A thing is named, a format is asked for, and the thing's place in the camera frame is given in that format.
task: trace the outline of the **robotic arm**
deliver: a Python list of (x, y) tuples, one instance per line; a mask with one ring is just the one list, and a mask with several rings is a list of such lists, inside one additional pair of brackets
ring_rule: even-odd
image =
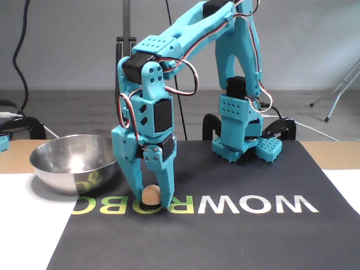
[[(267, 92), (261, 84), (260, 48), (252, 14), (251, 0), (200, 2), (162, 34), (150, 35), (137, 44), (131, 57), (119, 61), (120, 125), (111, 134), (115, 157), (137, 199), (143, 191), (140, 160), (144, 158), (156, 174), (162, 207), (168, 208), (172, 201), (177, 141), (169, 92), (196, 93), (199, 78), (188, 60), (212, 41), (216, 41), (220, 87), (226, 91), (219, 98), (222, 132), (213, 140), (212, 150), (230, 162), (252, 147), (267, 162), (281, 152), (280, 140), (261, 138), (264, 120), (257, 97)], [(240, 62), (244, 78), (235, 76), (235, 60)], [(195, 90), (186, 93), (167, 87), (164, 81), (185, 66), (193, 71)], [(269, 110), (272, 98), (267, 95)]]

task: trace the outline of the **egg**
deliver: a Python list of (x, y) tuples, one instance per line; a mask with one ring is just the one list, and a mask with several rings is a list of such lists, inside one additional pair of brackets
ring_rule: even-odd
[(160, 187), (151, 184), (146, 186), (142, 191), (141, 197), (142, 203), (145, 205), (158, 205), (161, 204), (161, 192)]

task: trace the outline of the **gray floor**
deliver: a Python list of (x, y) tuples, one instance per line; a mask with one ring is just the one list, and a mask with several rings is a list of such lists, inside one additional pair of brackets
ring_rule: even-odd
[[(222, 91), (199, 91), (195, 96), (182, 97), (184, 118), (189, 140), (201, 140), (201, 125), (205, 114), (217, 114), (218, 96)], [(347, 91), (340, 99), (329, 123), (323, 120), (333, 100), (325, 100), (310, 108), (308, 105), (322, 91), (272, 91), (274, 105), (286, 117), (319, 129), (341, 141), (360, 138), (360, 91)], [(20, 91), (0, 91), (0, 98), (21, 103)], [(177, 99), (175, 98), (175, 135), (185, 137)], [(118, 125), (112, 91), (30, 91), (25, 109), (29, 116), (38, 118), (59, 136), (68, 134), (109, 134)], [(24, 138), (19, 134), (15, 138)], [(299, 141), (329, 141), (329, 139), (298, 127)]]

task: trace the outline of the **stainless steel bowl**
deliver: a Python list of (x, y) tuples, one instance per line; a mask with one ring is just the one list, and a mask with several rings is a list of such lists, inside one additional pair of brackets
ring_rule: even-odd
[(30, 162), (46, 185), (67, 195), (95, 190), (119, 169), (111, 137), (100, 135), (54, 139), (36, 148)]

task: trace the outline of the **black mat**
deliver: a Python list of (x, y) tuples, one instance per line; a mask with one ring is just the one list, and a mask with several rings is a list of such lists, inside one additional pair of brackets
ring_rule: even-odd
[[(156, 182), (153, 174), (144, 177)], [(230, 164), (211, 152), (210, 142), (179, 142), (175, 178), (175, 197), (192, 196), (194, 214), (137, 213), (122, 181), (98, 197), (91, 195), (97, 197), (92, 211), (71, 216), (48, 269), (360, 269), (360, 216), (299, 142), (284, 142), (273, 164), (251, 152)], [(204, 195), (216, 207), (227, 195), (236, 208), (225, 202), (223, 213), (215, 214), (207, 204), (205, 214), (199, 214)], [(246, 195), (270, 202), (249, 199), (248, 208), (271, 209), (249, 213), (255, 211), (239, 204)], [(276, 205), (276, 195), (292, 205), (294, 195), (300, 195), (310, 205), (301, 203), (301, 213), (295, 213), (299, 208)], [(101, 200), (108, 196), (129, 196), (126, 213), (101, 213)], [(75, 210), (87, 205), (78, 201)], [(278, 213), (281, 205), (283, 213)]]

